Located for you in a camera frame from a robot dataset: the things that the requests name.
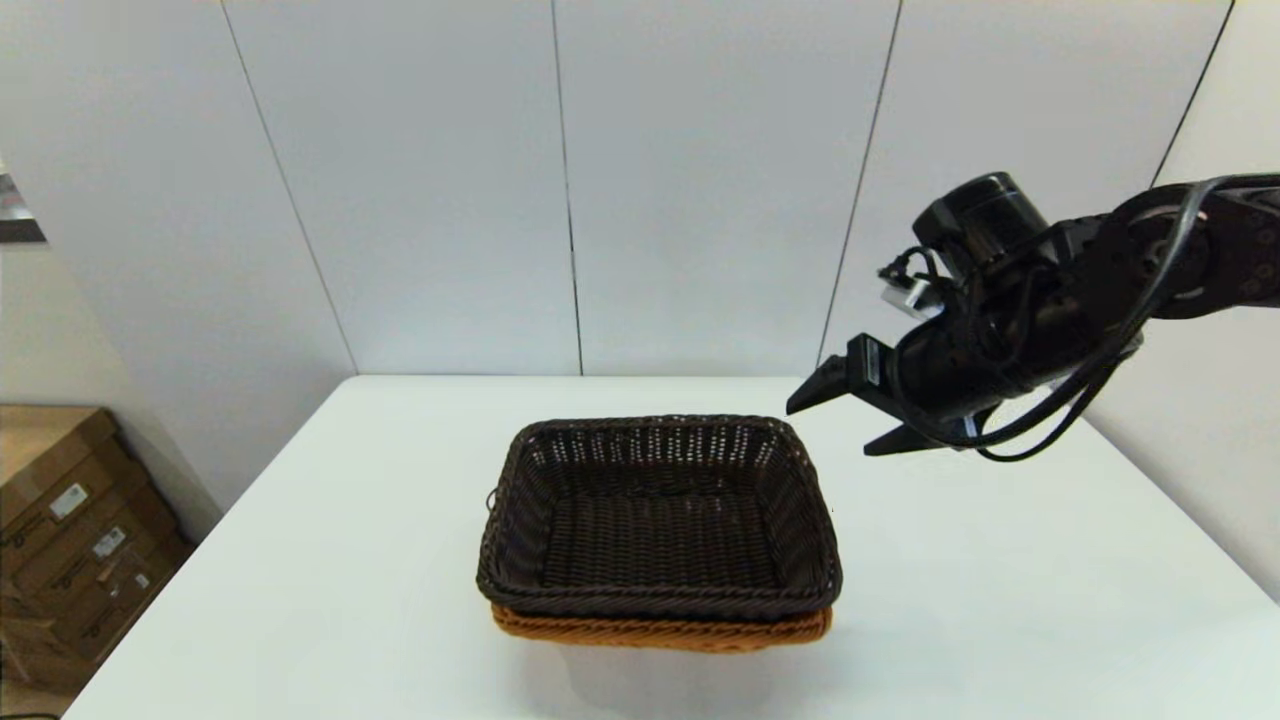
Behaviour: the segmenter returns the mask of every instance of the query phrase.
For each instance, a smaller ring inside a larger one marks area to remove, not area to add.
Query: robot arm
[[[934,201],[911,229],[920,246],[879,275],[886,300],[924,322],[896,347],[850,340],[847,355],[824,361],[787,401],[791,414],[850,393],[901,420],[868,455],[954,447],[1029,457],[1137,351],[1148,318],[1280,307],[1280,174],[1158,187],[1106,215],[1048,225],[1012,178],[993,173]],[[909,272],[914,256],[927,270]],[[983,429],[1001,402],[1050,382],[1060,384],[1033,410]],[[1073,400],[1030,451],[988,450]]]

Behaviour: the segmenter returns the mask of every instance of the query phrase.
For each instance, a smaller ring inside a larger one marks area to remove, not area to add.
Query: brown wicker basket
[[[476,578],[529,615],[754,621],[826,609],[841,580],[800,438],[732,415],[525,428]]]
[[[504,633],[532,641],[611,647],[659,647],[691,652],[754,652],[820,639],[831,629],[831,609],[777,623],[644,620],[626,618],[541,618],[493,606]]]

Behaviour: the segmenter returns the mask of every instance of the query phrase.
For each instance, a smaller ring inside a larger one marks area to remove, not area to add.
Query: white table
[[[1280,607],[1083,424],[1009,466],[864,457],[892,423],[852,398],[794,418],[845,568],[819,643],[700,656],[493,626],[476,557],[521,427],[777,414],[797,384],[349,380],[67,717],[1280,719]]]

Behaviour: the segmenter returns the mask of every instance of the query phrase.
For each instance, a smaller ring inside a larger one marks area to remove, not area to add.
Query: floor
[[[37,691],[8,678],[0,680],[0,715],[19,712],[61,715],[73,700],[76,700],[73,696]]]

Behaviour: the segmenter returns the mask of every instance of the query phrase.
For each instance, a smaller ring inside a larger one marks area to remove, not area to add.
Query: white wall
[[[0,402],[109,407],[187,537],[221,516],[49,246],[0,249]]]
[[[586,374],[809,370],[896,12],[557,4]]]
[[[361,373],[577,374],[550,3],[227,3]]]
[[[1280,3],[1240,0],[1160,183],[1280,170]],[[1088,419],[1280,601],[1280,313],[1147,325]]]
[[[219,3],[10,0],[0,149],[229,507],[355,369]]]

